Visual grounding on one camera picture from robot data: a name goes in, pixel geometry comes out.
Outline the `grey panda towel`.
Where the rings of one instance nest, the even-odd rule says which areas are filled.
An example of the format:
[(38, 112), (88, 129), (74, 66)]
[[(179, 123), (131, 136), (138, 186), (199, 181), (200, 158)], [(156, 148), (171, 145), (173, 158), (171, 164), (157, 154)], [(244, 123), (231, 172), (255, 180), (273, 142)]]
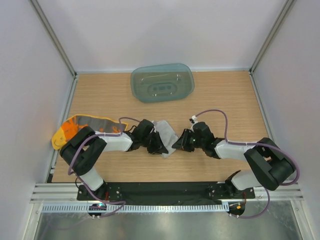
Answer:
[(174, 129), (166, 120), (152, 121), (154, 124), (155, 130), (159, 132), (160, 139), (167, 149), (168, 153), (162, 153), (161, 156), (166, 159), (170, 157), (176, 149), (173, 148), (173, 144), (177, 142), (179, 137), (177, 136)]

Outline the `orange grey towel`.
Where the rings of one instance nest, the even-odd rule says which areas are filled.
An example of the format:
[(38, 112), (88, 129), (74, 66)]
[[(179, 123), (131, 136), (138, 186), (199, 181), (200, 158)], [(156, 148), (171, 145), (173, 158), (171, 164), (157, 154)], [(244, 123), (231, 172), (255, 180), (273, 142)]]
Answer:
[(60, 150), (84, 127), (90, 127), (99, 133), (118, 134), (121, 129), (126, 130), (128, 125), (128, 123), (119, 123), (108, 117), (76, 114), (62, 123), (51, 138), (51, 144), (55, 150)]

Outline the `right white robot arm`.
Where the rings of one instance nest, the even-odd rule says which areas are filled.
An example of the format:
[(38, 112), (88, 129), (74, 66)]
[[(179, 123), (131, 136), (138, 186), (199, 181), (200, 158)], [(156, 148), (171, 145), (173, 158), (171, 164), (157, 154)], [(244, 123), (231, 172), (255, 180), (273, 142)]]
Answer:
[(185, 152), (195, 149), (210, 158), (233, 159), (248, 163), (249, 170), (238, 170), (225, 180), (225, 192), (237, 198), (244, 190), (263, 187), (274, 191), (296, 170), (296, 166), (286, 154), (268, 137), (258, 142), (230, 142), (215, 137), (209, 126), (201, 121), (192, 121), (190, 129), (184, 129), (172, 148)]

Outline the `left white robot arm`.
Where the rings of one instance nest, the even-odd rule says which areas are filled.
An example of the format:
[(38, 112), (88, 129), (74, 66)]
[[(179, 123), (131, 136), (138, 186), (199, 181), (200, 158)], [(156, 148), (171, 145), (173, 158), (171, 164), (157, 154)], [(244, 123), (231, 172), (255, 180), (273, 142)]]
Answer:
[(144, 119), (132, 131), (121, 133), (95, 131), (86, 126), (60, 149), (60, 156), (69, 165), (68, 174), (75, 174), (93, 199), (105, 200), (107, 183), (95, 168), (102, 153), (131, 152), (145, 147), (149, 154), (166, 158), (172, 154), (172, 142), (176, 140), (175, 131), (165, 120)]

